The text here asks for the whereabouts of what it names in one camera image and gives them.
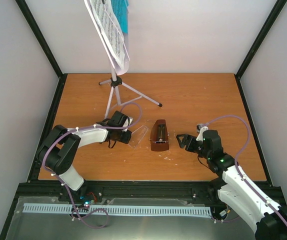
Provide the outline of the clear plastic metronome cover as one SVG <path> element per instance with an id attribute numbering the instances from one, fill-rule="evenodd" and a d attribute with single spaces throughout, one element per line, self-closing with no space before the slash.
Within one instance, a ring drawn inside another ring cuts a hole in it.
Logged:
<path id="1" fill-rule="evenodd" d="M 132 132 L 129 143 L 127 144 L 132 149 L 136 149 L 139 146 L 140 142 L 145 137 L 149 128 L 146 125 L 142 125 Z"/>

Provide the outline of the brown wooden metronome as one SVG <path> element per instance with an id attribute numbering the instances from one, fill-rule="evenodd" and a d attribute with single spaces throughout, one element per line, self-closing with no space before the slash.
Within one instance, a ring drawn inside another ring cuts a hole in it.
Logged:
<path id="1" fill-rule="evenodd" d="M 169 150 L 169 135 L 165 119 L 158 119 L 150 132 L 150 149 L 153 152 Z"/>

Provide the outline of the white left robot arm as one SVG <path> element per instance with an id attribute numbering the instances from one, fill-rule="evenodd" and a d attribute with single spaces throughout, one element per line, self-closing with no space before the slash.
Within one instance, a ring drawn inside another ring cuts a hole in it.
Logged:
<path id="1" fill-rule="evenodd" d="M 115 111 L 111 118 L 96 122 L 90 127 L 66 128 L 56 125 L 43 141 L 36 152 L 36 158 L 51 173 L 57 176 L 61 183 L 70 188 L 70 196 L 76 201 L 83 201 L 88 195 L 88 189 L 83 186 L 84 178 L 73 167 L 77 150 L 81 147 L 108 143 L 112 149 L 117 142 L 128 144 L 132 132 L 128 126 L 133 118 Z"/>

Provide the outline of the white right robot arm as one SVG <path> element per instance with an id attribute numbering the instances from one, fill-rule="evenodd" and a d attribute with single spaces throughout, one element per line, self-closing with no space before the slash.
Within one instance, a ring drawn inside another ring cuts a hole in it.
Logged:
<path id="1" fill-rule="evenodd" d="M 178 134 L 179 147 L 206 159 L 218 177 L 211 181 L 209 194 L 232 208 L 254 232 L 257 240 L 287 240 L 287 206 L 264 193 L 236 160 L 224 152 L 216 130 L 202 127 L 198 136 Z"/>

